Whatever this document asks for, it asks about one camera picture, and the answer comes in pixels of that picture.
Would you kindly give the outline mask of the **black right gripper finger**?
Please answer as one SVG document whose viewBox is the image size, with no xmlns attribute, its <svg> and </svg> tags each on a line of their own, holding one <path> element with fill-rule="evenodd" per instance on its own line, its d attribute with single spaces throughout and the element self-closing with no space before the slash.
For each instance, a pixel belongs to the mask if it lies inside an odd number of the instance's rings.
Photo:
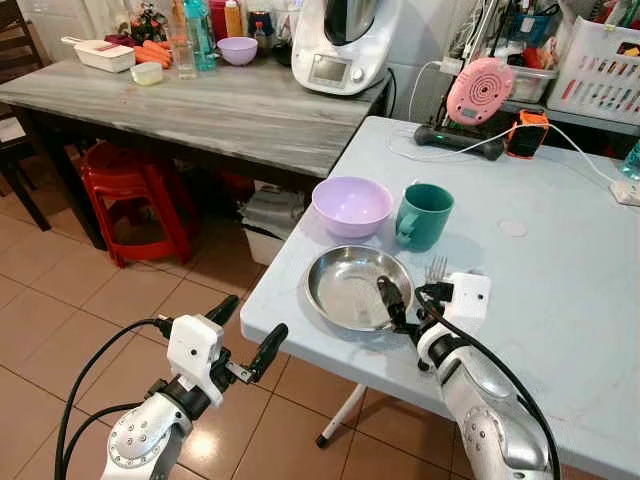
<svg viewBox="0 0 640 480">
<path fill-rule="evenodd" d="M 389 329 L 393 332 L 408 332 L 410 325 L 406 320 L 406 303 L 398 285 L 389 276 L 379 276 L 376 279 L 376 287 L 380 294 L 381 303 L 387 310 L 389 317 Z"/>
</svg>

